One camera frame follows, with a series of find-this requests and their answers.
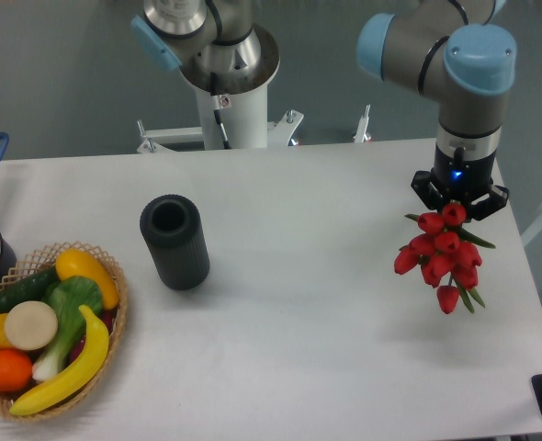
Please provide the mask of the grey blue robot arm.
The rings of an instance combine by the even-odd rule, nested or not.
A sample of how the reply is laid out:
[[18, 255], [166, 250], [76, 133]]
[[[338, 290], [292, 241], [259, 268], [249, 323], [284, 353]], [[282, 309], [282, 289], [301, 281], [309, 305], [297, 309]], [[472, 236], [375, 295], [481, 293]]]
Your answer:
[[[438, 104], [434, 164], [414, 175], [412, 189], [428, 209], [457, 201], [475, 221], [509, 198], [491, 177], [517, 53], [512, 35], [491, 23], [501, 8], [499, 1], [424, 1], [405, 17], [373, 16], [356, 44], [365, 72]], [[130, 27], [156, 65], [179, 71], [194, 89], [207, 149], [290, 141], [293, 124], [267, 119], [280, 57], [251, 2], [147, 1]]]

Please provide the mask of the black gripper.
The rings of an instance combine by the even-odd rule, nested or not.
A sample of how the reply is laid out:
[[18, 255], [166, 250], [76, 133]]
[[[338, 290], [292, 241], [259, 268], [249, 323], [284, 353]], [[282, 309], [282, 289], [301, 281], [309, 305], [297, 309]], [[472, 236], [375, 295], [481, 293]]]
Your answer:
[[510, 197], [507, 187], [492, 183], [495, 152], [469, 161], [466, 153], [458, 157], [435, 147], [434, 166], [430, 171], [416, 171], [411, 188], [423, 204], [440, 212], [451, 200], [463, 204], [469, 221], [482, 221], [503, 209]]

